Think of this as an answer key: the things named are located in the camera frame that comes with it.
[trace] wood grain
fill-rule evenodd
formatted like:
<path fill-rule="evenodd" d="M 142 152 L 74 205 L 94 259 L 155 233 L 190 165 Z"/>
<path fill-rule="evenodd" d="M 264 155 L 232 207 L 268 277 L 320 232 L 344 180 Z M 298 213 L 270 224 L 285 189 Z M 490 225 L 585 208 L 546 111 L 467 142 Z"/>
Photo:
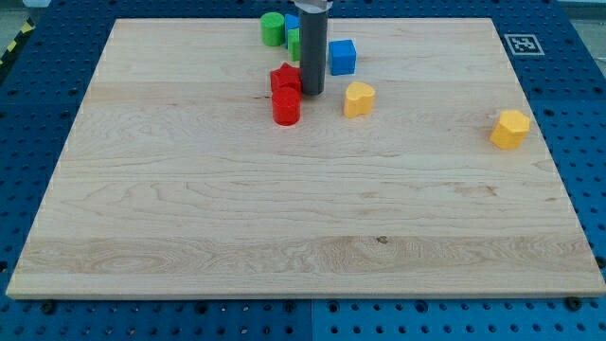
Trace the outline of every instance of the wood grain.
<path fill-rule="evenodd" d="M 294 127 L 256 20 L 117 20 L 14 298 L 599 296 L 606 287 L 489 19 L 331 20 L 356 75 Z M 341 114 L 351 81 L 370 116 Z"/>

